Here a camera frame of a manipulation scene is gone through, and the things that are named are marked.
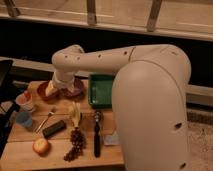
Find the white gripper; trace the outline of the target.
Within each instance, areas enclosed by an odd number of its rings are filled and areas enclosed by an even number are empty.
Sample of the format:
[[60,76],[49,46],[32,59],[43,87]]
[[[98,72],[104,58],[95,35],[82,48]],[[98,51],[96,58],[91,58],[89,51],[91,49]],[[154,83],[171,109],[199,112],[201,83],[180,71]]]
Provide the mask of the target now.
[[46,90],[45,90],[45,95],[50,96],[53,93],[56,92],[56,89],[64,89],[68,87],[68,90],[70,92],[74,92],[75,87],[74,85],[71,85],[74,83],[75,79],[75,73],[74,72],[64,72],[64,71],[59,71],[55,70],[53,77],[52,77],[52,82],[49,82]]

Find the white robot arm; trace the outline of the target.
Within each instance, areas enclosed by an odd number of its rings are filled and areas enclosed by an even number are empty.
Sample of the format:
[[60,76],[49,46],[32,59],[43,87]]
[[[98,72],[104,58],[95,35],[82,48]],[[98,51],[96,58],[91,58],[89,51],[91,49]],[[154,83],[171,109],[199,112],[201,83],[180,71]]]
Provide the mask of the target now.
[[115,76],[112,110],[126,171],[189,171],[186,88],[191,64],[169,45],[136,45],[85,53],[78,45],[52,56],[53,85],[81,71]]

